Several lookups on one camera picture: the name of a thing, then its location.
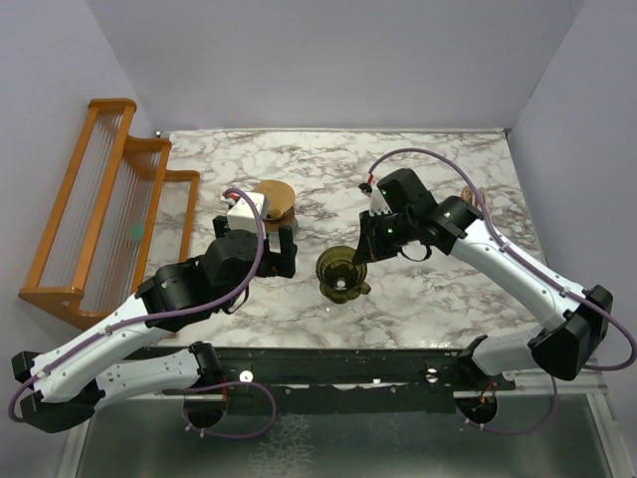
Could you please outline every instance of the teal object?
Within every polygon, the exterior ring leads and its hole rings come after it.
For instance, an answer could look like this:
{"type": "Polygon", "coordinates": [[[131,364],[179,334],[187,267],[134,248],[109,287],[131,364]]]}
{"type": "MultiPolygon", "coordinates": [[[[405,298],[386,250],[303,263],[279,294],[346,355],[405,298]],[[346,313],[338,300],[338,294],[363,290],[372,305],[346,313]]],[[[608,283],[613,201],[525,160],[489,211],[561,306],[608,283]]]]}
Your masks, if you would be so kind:
{"type": "Polygon", "coordinates": [[[128,239],[132,241],[141,241],[143,237],[143,224],[137,224],[135,226],[131,226],[128,229],[128,239]]]}

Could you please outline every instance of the glass panel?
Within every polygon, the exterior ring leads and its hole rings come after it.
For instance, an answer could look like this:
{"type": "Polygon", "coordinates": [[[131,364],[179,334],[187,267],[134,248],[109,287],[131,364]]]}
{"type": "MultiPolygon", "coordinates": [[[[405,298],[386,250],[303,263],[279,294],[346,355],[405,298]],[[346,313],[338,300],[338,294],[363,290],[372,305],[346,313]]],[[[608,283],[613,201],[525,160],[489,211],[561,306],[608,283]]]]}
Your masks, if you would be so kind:
{"type": "MultiPolygon", "coordinates": [[[[539,433],[498,436],[455,414],[284,415],[265,436],[231,441],[185,432],[181,400],[129,400],[90,426],[78,477],[610,477],[586,395],[561,397],[539,433]]],[[[529,426],[545,396],[501,397],[494,424],[529,426]]],[[[226,417],[223,431],[258,429],[265,417],[226,417]]]]}

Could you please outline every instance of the wooden rack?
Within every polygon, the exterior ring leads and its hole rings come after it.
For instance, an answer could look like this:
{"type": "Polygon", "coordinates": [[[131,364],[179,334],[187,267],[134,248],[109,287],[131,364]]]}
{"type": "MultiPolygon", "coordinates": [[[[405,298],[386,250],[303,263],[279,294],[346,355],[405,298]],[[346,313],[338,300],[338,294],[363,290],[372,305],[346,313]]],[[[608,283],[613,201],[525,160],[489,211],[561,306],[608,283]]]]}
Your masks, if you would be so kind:
{"type": "Polygon", "coordinates": [[[128,134],[136,104],[92,100],[20,297],[85,330],[143,281],[164,182],[189,182],[179,261],[188,255],[196,171],[166,169],[168,139],[128,134]]]}

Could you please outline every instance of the white marble countertop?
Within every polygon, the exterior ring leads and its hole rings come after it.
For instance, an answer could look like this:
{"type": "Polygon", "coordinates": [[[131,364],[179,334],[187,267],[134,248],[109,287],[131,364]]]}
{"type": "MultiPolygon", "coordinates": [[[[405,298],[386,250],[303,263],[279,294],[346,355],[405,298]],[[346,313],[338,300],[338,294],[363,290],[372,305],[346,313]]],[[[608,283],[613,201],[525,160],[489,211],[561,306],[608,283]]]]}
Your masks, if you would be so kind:
{"type": "MultiPolygon", "coordinates": [[[[226,210],[219,200],[221,191],[229,186],[250,190],[262,179],[279,179],[294,188],[299,253],[293,279],[257,278],[249,302],[236,314],[219,314],[192,325],[167,344],[454,348],[480,334],[506,334],[532,323],[531,315],[486,276],[439,251],[421,264],[399,257],[369,265],[366,282],[371,293],[342,306],[319,292],[315,275],[317,257],[324,249],[341,244],[356,247],[358,213],[368,207],[368,198],[357,188],[364,171],[381,154],[407,146],[433,149],[460,164],[478,186],[487,188],[496,225],[537,255],[502,133],[237,130],[175,132],[170,140],[168,167],[202,174],[191,256],[204,253],[214,239],[212,219],[226,210]]],[[[390,159],[377,173],[386,175],[398,167],[413,168],[438,200],[460,194],[464,186],[455,171],[424,156],[390,159]]],[[[153,241],[162,237],[176,250],[183,213],[171,214],[171,204],[179,203],[171,194],[166,190],[162,196],[153,241]]],[[[159,265],[151,264],[149,269],[159,265]]]]}

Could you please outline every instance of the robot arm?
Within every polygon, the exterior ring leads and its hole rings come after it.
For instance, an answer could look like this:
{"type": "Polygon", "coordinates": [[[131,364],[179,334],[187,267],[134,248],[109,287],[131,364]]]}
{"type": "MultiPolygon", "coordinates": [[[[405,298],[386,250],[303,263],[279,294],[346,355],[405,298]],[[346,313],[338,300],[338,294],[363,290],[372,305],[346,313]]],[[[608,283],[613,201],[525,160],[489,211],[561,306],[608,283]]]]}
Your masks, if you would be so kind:
{"type": "MultiPolygon", "coordinates": [[[[263,217],[268,210],[266,197],[257,193],[247,196],[263,217]]],[[[46,354],[22,352],[13,357],[16,379],[33,389],[20,401],[22,421],[57,432],[132,396],[222,381],[221,365],[209,344],[196,343],[162,358],[121,361],[212,314],[236,311],[237,297],[223,298],[239,288],[259,259],[259,236],[266,239],[256,275],[294,276],[297,246],[292,231],[282,227],[282,252],[270,251],[263,224],[255,221],[245,199],[227,217],[217,217],[214,224],[217,239],[202,256],[161,267],[117,310],[64,346],[46,354]],[[197,311],[213,301],[220,301],[219,305],[197,311]],[[157,317],[186,309],[193,312],[170,320],[157,317]],[[63,356],[68,358],[56,364],[63,356]]]]}
{"type": "Polygon", "coordinates": [[[482,213],[460,197],[440,204],[411,169],[380,180],[369,211],[360,214],[361,236],[355,263],[395,257],[411,241],[434,246],[485,273],[520,301],[539,325],[509,336],[480,337],[463,353],[473,373],[541,367],[551,375],[574,379],[606,335],[606,319],[572,298],[577,295],[609,312],[612,296],[600,286],[590,291],[560,277],[499,231],[493,237],[482,213]],[[566,295],[514,260],[516,252],[559,284],[566,295]]]}

